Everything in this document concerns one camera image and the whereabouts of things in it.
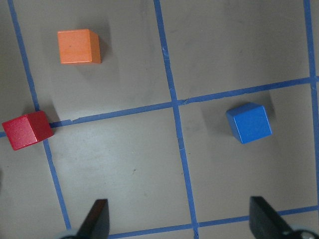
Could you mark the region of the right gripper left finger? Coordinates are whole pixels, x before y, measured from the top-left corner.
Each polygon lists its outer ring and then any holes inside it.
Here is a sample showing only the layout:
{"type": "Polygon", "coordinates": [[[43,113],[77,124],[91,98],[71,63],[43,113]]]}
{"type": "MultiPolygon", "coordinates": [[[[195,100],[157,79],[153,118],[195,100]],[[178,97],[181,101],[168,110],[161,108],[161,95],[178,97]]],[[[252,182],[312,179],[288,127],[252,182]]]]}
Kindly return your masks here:
{"type": "Polygon", "coordinates": [[[76,239],[107,239],[110,231],[107,199],[97,199],[79,228],[76,239]]]}

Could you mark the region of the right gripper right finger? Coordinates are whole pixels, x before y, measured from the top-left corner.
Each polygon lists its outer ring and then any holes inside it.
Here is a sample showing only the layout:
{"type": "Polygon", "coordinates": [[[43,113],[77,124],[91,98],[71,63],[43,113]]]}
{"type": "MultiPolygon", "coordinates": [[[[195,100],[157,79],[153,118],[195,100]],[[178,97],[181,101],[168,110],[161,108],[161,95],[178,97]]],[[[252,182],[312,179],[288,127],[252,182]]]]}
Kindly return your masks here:
{"type": "Polygon", "coordinates": [[[250,197],[249,228],[256,239],[289,239],[294,230],[261,196],[250,197]]]}

